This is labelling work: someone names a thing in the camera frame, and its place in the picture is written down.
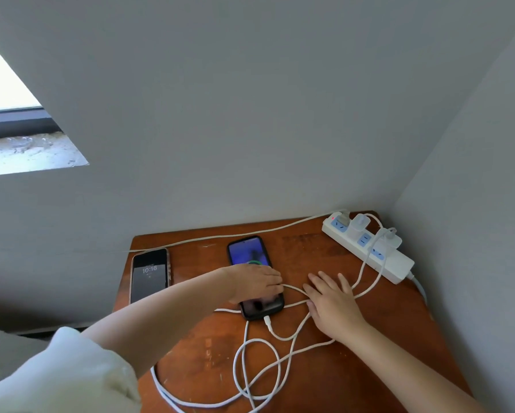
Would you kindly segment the person's left hand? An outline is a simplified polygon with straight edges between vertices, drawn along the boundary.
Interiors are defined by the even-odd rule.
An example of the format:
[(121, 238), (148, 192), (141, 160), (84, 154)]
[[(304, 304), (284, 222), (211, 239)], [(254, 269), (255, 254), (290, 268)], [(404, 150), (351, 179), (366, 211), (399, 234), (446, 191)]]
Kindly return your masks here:
[(233, 292), (228, 302), (238, 304), (260, 298), (260, 268), (267, 265), (237, 264), (228, 267), (228, 275), (233, 284)]

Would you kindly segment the person's right hand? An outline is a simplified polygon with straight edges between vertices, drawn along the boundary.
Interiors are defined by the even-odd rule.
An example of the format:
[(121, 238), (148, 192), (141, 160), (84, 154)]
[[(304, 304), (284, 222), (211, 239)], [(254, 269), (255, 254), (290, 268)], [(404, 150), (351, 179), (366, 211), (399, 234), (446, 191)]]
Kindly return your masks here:
[[(346, 295), (339, 280), (333, 280), (325, 272), (319, 271), (315, 275), (321, 276), (330, 285), (330, 294), (327, 297), (309, 298), (316, 305), (321, 317), (323, 327), (318, 329), (331, 339), (352, 348), (368, 326), (354, 295)], [(303, 284), (303, 290), (308, 295), (308, 284)]]

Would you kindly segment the black phone with blue screen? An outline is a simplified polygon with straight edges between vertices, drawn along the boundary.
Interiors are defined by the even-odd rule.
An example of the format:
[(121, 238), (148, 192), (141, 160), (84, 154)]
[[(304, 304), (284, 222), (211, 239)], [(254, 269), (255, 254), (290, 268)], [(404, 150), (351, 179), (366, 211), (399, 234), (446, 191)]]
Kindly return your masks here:
[[(260, 236), (245, 237), (227, 245), (227, 254), (232, 265), (252, 264), (272, 266), (265, 244)], [(279, 293), (259, 299), (240, 302), (242, 316), (248, 321), (264, 319), (284, 308), (284, 294)]]

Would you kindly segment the person's left forearm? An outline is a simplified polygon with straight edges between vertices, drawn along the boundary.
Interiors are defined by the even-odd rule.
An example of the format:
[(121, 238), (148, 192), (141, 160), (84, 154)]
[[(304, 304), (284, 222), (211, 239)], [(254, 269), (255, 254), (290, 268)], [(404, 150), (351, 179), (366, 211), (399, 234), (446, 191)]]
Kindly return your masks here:
[(118, 354), (139, 379), (235, 292), (227, 269), (211, 271), (113, 312), (81, 334)]

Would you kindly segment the person's right forearm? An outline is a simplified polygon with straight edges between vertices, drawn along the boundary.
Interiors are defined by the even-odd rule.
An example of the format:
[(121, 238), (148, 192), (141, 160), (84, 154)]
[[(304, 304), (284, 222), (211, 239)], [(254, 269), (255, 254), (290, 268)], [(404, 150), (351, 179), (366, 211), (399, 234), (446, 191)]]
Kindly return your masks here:
[(356, 354), (408, 413), (487, 413), (472, 396), (366, 323), (342, 324), (328, 334)]

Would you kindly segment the white power strip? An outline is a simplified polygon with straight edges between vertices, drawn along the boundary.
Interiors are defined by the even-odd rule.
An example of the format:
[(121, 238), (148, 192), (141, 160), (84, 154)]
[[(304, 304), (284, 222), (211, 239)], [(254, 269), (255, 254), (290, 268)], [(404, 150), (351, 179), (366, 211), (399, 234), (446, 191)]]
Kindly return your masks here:
[(410, 274), (414, 266), (414, 261), (411, 258), (405, 256), (398, 249), (383, 247), (381, 243), (377, 243), (379, 239), (378, 231), (383, 227), (379, 227), (377, 234), (369, 231), (368, 228), (374, 216), (365, 214), (371, 222), (366, 230), (357, 232), (350, 229), (349, 226), (340, 228), (333, 225), (332, 222), (339, 214), (340, 212), (335, 212), (324, 219), (322, 223), (323, 233), (393, 284), (400, 283)]

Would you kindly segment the phone with clock screen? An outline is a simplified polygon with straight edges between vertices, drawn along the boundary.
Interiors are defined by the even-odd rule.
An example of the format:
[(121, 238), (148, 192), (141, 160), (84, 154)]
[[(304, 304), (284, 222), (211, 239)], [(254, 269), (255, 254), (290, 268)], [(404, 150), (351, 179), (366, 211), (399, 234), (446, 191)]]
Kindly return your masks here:
[(131, 264), (129, 303), (135, 303), (171, 285), (171, 259), (167, 248), (134, 255)]

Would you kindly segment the white fluffy sleeve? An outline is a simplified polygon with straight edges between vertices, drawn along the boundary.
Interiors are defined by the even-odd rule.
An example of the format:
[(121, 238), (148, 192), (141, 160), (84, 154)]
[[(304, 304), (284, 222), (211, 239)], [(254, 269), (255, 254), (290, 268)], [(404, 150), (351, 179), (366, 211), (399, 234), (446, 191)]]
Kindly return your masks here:
[(73, 328), (0, 381), (0, 413), (140, 413), (134, 369)]

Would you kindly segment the white fabric bedding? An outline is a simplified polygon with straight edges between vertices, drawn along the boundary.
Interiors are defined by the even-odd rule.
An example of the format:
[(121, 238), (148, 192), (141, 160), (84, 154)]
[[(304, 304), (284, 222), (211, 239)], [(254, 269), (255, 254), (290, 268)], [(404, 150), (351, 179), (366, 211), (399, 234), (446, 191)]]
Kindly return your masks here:
[(48, 346), (45, 340), (25, 338), (0, 331), (0, 381)]

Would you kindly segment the concrete window sill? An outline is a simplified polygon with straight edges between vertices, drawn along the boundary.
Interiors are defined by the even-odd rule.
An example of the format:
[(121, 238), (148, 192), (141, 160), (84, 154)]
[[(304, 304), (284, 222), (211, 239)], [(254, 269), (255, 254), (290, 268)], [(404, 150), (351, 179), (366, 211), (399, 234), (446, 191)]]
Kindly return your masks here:
[(0, 138), (0, 175), (87, 165), (88, 160), (61, 131)]

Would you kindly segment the window glass pane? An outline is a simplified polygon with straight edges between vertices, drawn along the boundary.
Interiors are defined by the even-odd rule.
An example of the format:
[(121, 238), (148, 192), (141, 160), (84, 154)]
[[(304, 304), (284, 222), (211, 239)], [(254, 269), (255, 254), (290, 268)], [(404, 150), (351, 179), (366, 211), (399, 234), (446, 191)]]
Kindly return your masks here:
[(0, 55), (0, 110), (41, 107), (19, 76)]

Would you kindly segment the dark window frame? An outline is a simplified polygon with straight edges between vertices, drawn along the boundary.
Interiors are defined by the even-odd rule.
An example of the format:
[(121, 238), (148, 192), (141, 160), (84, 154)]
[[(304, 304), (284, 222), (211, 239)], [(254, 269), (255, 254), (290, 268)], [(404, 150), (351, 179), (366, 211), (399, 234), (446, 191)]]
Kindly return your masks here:
[(62, 132), (41, 106), (0, 110), (0, 139)]

